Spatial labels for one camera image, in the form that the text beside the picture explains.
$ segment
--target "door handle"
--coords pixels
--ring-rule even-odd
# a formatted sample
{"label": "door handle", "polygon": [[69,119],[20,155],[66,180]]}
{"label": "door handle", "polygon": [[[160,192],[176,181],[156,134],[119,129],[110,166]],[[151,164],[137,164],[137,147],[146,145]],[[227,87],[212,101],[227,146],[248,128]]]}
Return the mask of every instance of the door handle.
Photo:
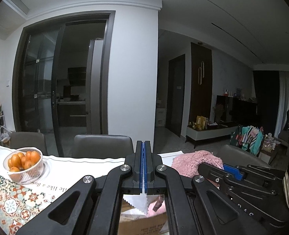
{"label": "door handle", "polygon": [[202,68],[198,68],[198,84],[202,85]]}
{"label": "door handle", "polygon": [[201,72],[202,72],[202,77],[204,78],[204,62],[201,62]]}
{"label": "door handle", "polygon": [[55,92],[52,91],[52,106],[55,107]]}

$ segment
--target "table runner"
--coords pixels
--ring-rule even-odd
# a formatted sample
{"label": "table runner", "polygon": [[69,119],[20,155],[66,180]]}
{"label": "table runner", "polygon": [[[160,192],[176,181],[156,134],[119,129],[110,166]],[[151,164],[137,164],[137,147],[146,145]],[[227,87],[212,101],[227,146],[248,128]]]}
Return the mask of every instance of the table runner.
{"label": "table runner", "polygon": [[35,192],[0,175],[0,226],[8,235],[39,214],[56,197]]}

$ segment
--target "kitchen counter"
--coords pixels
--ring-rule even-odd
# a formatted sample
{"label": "kitchen counter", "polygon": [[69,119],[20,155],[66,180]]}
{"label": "kitchen counter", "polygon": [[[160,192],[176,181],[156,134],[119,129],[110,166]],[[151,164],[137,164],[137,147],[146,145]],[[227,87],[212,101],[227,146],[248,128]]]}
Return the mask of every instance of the kitchen counter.
{"label": "kitchen counter", "polygon": [[60,101],[57,104],[85,104],[85,101]]}

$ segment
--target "white plastic basket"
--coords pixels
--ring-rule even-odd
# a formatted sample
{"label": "white plastic basket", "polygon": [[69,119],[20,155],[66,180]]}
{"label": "white plastic basket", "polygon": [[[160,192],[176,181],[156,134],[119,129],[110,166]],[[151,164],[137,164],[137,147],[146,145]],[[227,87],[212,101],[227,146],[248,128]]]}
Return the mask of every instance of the white plastic basket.
{"label": "white plastic basket", "polygon": [[[12,157],[12,155],[14,154],[18,154],[19,152],[22,152],[24,154],[26,154],[26,152],[28,151],[36,151],[39,153],[40,155],[40,160],[31,168],[23,170],[23,171],[19,171],[19,172],[10,172],[9,171],[9,167],[8,167],[8,160],[9,158]],[[15,183],[19,183],[19,184],[28,184],[28,183],[32,183],[35,180],[37,180],[43,173],[43,160],[42,160],[42,152],[35,148],[35,147],[23,147],[23,148],[19,148],[15,151],[13,151],[12,153],[10,153],[4,160],[3,162],[3,167],[4,169],[7,170],[7,174],[10,177],[10,179],[15,182]]]}

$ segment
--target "bag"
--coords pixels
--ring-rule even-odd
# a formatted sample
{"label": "bag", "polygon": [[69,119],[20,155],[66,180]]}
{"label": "bag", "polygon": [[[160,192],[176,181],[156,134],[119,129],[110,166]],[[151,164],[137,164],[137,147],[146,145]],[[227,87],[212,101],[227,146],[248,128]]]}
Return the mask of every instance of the bag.
{"label": "bag", "polygon": [[242,125],[238,125],[236,130],[230,135],[230,145],[235,147],[241,147],[239,146],[239,139],[241,139],[242,127]]}

